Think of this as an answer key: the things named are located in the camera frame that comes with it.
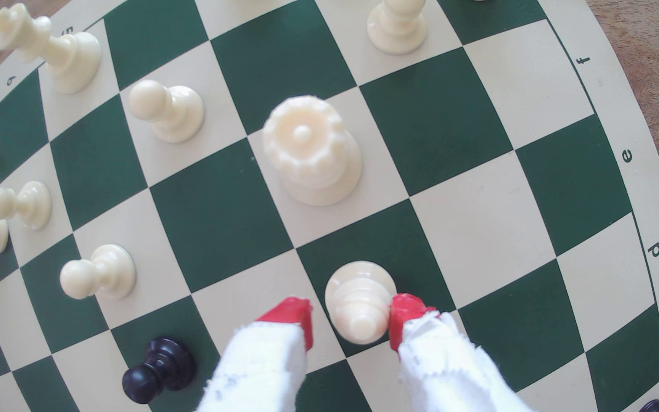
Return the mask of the red-tipped cloth-wrapped gripper finger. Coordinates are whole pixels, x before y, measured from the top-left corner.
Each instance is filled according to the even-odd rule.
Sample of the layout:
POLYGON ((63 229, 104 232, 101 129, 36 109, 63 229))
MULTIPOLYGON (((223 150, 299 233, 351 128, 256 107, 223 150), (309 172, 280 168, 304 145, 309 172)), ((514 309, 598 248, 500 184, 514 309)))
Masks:
POLYGON ((313 346, 312 305, 289 296, 238 328, 197 411, 295 411, 313 346))
POLYGON ((407 293, 389 308, 389 342, 413 411, 531 411, 451 313, 407 293))

